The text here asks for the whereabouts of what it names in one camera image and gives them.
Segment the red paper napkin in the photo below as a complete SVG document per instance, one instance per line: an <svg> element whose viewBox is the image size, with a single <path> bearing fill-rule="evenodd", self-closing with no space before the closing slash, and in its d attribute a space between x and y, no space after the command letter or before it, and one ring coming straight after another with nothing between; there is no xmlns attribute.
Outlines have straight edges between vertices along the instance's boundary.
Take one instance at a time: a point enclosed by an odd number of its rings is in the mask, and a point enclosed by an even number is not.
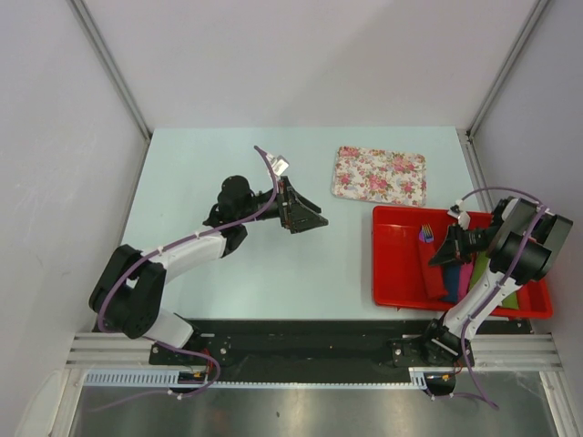
<svg viewBox="0 0 583 437"><path fill-rule="evenodd" d="M435 252L436 248L434 242L425 243L419 239L418 257L425 294L430 300L441 300L446 294L442 269L440 266L431 267L429 265L429 260Z"/></svg>

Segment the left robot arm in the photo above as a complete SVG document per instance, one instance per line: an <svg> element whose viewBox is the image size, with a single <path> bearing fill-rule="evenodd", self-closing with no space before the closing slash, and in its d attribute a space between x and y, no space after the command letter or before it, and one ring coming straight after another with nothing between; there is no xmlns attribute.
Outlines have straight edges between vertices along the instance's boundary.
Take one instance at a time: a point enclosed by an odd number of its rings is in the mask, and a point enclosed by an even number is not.
<svg viewBox="0 0 583 437"><path fill-rule="evenodd" d="M201 342L190 322L161 308L164 288L189 270L230 255L248 235L244 222L265 219L278 219L292 234L329 224L320 207L299 194L285 176L276 178L274 188L258 194L246 178L226 178L217 203L193 239L171 249L154 249L151 258L129 245L118 247L89 297L89 308L103 311L102 321L111 330L132 340L144 337L164 343L179 362L194 362Z"/></svg>

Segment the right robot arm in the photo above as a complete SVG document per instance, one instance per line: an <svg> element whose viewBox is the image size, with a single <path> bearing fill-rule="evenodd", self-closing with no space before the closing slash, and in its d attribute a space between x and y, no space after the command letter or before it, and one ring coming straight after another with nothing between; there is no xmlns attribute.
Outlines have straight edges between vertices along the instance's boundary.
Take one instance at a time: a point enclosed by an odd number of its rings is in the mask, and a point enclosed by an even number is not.
<svg viewBox="0 0 583 437"><path fill-rule="evenodd" d="M431 321L420 339L420 353L431 366L468 358L470 342L502 301L531 281L543 279L563 248L573 221L523 198L500 200L486 228L460 222L447 228L445 240L427 261L429 267L469 263L486 256L477 283L440 319Z"/></svg>

